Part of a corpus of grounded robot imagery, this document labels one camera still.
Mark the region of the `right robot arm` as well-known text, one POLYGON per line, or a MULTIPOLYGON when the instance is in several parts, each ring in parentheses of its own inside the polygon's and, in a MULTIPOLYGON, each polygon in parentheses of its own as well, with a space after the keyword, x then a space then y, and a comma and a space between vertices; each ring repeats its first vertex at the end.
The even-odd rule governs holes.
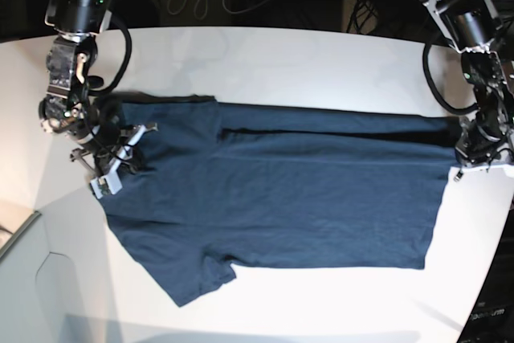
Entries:
POLYGON ((101 178, 118 168, 135 174, 144 168, 136 151, 137 126, 120 122, 110 93, 121 81, 133 52, 128 28, 110 11, 112 0, 50 0, 45 23, 57 36, 47 54, 47 94, 39 104, 43 130, 67 134, 76 144, 72 159, 92 156, 90 170, 101 178), (110 25, 124 36, 124 58, 110 84, 89 71, 98 56, 96 37, 110 25))

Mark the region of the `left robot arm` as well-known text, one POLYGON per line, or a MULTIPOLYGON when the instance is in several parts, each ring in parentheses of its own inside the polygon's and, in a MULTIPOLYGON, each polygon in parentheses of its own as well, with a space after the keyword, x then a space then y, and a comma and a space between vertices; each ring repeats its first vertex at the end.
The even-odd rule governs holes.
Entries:
POLYGON ((426 42, 422 69, 439 105, 459 117, 461 136, 455 145, 460 170, 501 169, 513 175, 513 61, 505 52, 507 19, 493 0, 419 0, 437 31, 426 42), (449 104, 437 89, 429 69, 432 46, 442 39, 459 54, 464 80, 475 103, 466 108, 449 104))

